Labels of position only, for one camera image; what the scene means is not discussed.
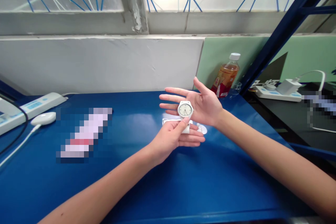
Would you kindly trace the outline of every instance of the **hand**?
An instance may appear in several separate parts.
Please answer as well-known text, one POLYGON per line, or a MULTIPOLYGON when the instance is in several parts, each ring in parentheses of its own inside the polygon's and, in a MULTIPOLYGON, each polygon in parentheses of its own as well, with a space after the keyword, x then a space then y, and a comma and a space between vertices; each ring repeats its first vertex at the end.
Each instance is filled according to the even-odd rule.
POLYGON ((156 157, 157 165, 161 164, 177 147, 197 147, 205 141, 203 134, 198 132, 198 127, 193 124, 190 124, 189 134, 182 134, 188 123, 188 117, 182 121, 166 122, 153 141, 147 146, 156 157))
MULTIPOLYGON (((221 103, 219 102, 216 94, 204 86, 203 83, 201 83, 196 77, 194 78, 194 85, 201 93, 175 87, 166 87, 166 92, 175 93, 181 96, 161 94, 160 99, 176 103, 180 103, 180 101, 185 100, 190 101, 194 109, 191 119, 202 124, 215 126, 221 112, 223 111, 221 103)), ((174 116, 178 115, 178 106, 178 104, 160 104, 160 108, 167 109, 166 113, 174 116)))

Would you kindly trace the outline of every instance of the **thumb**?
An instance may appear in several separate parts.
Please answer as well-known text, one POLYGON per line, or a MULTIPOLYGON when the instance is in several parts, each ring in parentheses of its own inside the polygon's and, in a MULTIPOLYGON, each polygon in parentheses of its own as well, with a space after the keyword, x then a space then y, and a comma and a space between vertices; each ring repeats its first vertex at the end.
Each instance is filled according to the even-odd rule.
POLYGON ((194 85, 195 87, 201 92, 201 94, 205 95, 210 91, 202 82, 200 82, 197 77, 194 78, 194 85))
POLYGON ((181 120, 178 125, 176 126, 176 128, 174 129, 174 131, 176 133, 178 133, 179 135, 182 134, 182 131, 184 131, 184 129, 188 126, 189 123, 189 117, 185 117, 183 118, 183 120, 181 120))

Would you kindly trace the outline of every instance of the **bottle cap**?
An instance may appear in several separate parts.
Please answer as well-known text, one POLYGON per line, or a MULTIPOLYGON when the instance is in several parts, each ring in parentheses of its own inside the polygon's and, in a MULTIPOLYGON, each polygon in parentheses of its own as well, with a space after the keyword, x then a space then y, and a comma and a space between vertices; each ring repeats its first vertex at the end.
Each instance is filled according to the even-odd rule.
POLYGON ((234 52, 234 53, 231 53, 229 59, 233 61, 237 61, 239 60, 239 57, 240 57, 240 54, 234 52))

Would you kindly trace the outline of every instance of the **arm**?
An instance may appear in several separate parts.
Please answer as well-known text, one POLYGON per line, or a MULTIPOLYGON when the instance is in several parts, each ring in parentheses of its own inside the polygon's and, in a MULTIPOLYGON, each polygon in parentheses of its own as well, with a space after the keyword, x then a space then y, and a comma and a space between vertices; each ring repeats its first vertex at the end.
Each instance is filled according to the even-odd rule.
POLYGON ((225 110, 215 127, 317 213, 336 219, 336 181, 320 168, 225 110))
MULTIPOLYGON (((216 95, 196 77, 194 84, 201 92, 166 88, 168 94, 160 99, 179 103, 191 101, 196 122, 214 126, 240 148, 271 176, 281 182, 296 196, 322 216, 336 219, 336 181, 291 149, 259 133, 222 108, 216 95)), ((161 103, 168 114, 177 115, 177 104, 161 103)))
POLYGON ((115 204, 152 168, 162 163, 178 146, 196 147, 204 142, 203 134, 191 126, 189 119, 166 122, 154 140, 126 159, 103 178, 79 192, 44 217, 39 223, 100 223, 115 204))

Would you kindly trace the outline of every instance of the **white wall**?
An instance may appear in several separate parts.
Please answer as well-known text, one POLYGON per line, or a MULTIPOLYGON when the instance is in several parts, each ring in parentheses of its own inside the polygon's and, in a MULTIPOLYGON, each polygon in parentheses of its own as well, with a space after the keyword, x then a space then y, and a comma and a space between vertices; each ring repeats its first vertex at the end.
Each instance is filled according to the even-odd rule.
POLYGON ((0 80, 25 95, 193 88, 203 38, 2 38, 0 80))

